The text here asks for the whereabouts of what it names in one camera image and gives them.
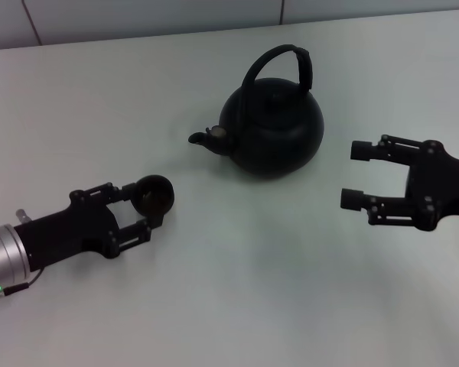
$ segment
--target black kettle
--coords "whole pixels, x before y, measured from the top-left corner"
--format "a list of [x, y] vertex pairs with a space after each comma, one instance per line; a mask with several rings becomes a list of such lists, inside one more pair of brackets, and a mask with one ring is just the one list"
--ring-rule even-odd
[[[299, 84], [289, 80], [256, 80], [274, 57], [293, 51], [298, 58]], [[309, 53], [285, 44], [263, 54], [227, 100], [220, 124], [189, 137], [213, 153], [230, 156], [245, 171], [277, 177], [304, 166], [320, 147], [323, 115], [309, 92], [313, 70]]]

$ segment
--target white wall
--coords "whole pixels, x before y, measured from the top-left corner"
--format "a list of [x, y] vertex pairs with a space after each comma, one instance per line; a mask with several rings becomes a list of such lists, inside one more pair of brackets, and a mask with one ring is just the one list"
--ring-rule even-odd
[[[25, 0], [43, 44], [277, 25], [282, 0]], [[459, 0], [285, 0], [284, 23], [459, 8]], [[0, 0], [0, 48], [38, 45], [21, 0]]]

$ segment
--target kettle handle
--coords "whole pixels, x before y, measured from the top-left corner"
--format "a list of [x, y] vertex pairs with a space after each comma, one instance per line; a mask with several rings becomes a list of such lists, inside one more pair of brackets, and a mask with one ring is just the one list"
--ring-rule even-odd
[[248, 70], [248, 73], [243, 80], [241, 95], [239, 98], [239, 123], [243, 122], [246, 114], [246, 105], [248, 102], [249, 91], [251, 90], [256, 77], [262, 71], [263, 67], [269, 63], [270, 60], [286, 52], [293, 51], [298, 58], [299, 68], [299, 94], [305, 96], [311, 89], [313, 84], [313, 67], [311, 65], [311, 58], [309, 52], [304, 48], [296, 47], [293, 44], [283, 44], [265, 52]]

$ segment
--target kettle body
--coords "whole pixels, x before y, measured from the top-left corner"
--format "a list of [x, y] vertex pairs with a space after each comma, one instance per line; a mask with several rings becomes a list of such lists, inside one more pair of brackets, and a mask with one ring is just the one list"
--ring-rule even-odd
[[[259, 71], [287, 51], [298, 56], [300, 83], [256, 80]], [[293, 45], [276, 47], [255, 62], [243, 84], [223, 107], [218, 126], [192, 134], [189, 142], [230, 156], [243, 170], [279, 177], [304, 166], [316, 154], [324, 133], [319, 105], [309, 92], [309, 53]]]

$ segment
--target white table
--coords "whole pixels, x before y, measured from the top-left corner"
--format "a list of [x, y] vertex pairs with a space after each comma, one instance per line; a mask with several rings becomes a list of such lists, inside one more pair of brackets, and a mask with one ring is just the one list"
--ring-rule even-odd
[[[324, 141], [259, 182], [187, 137], [286, 43], [310, 51]], [[295, 58], [262, 75], [296, 80]], [[342, 187], [403, 194], [404, 167], [349, 159], [385, 133], [459, 158], [459, 11], [0, 50], [0, 224], [146, 174], [176, 194], [148, 244], [0, 300], [0, 367], [459, 366], [459, 218], [340, 209]]]

